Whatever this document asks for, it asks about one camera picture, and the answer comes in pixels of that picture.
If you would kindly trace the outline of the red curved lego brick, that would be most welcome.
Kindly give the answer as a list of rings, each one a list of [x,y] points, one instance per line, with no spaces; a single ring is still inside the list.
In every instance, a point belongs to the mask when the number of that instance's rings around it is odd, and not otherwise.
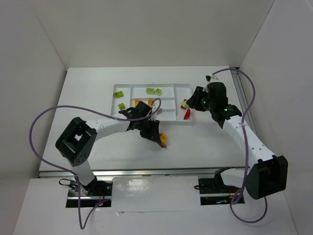
[[[191,116],[191,110],[187,109],[183,119],[188,120],[190,118],[190,116]]]

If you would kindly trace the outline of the yellow lego brick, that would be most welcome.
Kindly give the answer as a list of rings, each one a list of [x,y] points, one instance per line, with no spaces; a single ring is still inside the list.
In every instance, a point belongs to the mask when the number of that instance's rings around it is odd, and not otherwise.
[[[160,133],[159,137],[162,143],[166,143],[168,140],[167,136],[164,133]]]

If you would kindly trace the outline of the pale green lego end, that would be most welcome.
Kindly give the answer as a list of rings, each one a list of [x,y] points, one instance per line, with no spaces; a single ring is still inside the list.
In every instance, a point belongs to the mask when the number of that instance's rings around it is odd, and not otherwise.
[[[154,95],[155,94],[155,90],[153,88],[147,88],[146,89],[146,94]]]

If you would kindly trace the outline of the lime green curved lego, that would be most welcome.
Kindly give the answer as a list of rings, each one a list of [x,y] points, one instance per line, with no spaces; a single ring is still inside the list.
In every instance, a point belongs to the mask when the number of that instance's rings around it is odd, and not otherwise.
[[[125,109],[125,104],[124,103],[120,103],[118,104],[119,110],[124,110]]]

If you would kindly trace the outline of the dark green small lego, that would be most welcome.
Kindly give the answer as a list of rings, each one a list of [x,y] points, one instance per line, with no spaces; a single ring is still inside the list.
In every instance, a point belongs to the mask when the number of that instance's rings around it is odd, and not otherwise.
[[[115,98],[122,98],[124,96],[122,91],[117,91],[114,93],[114,97]]]

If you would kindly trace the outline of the yellow striped lego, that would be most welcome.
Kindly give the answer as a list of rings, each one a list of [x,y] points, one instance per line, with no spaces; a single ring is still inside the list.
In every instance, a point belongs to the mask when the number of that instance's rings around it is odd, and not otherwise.
[[[135,100],[135,102],[134,102],[134,107],[136,107],[136,106],[139,104],[140,101],[141,101],[141,100]]]

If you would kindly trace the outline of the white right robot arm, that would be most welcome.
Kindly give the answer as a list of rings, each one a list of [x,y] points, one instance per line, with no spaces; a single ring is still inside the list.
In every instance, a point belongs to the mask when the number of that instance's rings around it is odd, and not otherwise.
[[[213,82],[204,88],[197,86],[186,104],[196,111],[209,111],[213,120],[234,139],[243,154],[248,156],[247,175],[233,167],[216,170],[214,180],[218,188],[240,188],[245,183],[245,189],[255,200],[286,189],[287,159],[276,156],[269,150],[242,120],[241,111],[228,103],[224,83]]]

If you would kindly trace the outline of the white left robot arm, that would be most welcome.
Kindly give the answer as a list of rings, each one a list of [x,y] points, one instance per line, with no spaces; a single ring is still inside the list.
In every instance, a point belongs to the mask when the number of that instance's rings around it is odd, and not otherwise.
[[[114,116],[103,119],[84,121],[76,117],[57,139],[55,146],[70,163],[81,187],[91,195],[97,193],[102,186],[88,162],[95,142],[116,133],[138,130],[142,138],[165,148],[157,120],[161,113],[160,107],[153,108],[141,101],[135,107],[121,110]]]

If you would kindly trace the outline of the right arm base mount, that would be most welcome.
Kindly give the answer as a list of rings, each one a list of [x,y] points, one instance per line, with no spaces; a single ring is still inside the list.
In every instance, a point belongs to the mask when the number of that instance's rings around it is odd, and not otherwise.
[[[201,206],[230,204],[234,193],[238,190],[234,186],[219,188],[213,178],[199,178],[194,189],[200,193]]]

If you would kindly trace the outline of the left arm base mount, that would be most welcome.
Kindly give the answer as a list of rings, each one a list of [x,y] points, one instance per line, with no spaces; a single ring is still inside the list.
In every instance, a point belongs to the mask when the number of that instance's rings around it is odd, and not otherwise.
[[[78,185],[75,180],[60,179],[59,185],[68,188],[66,208],[78,208]],[[100,208],[112,206],[112,187],[113,180],[98,179],[95,189],[85,190],[81,186],[81,207],[92,208],[97,205]]]

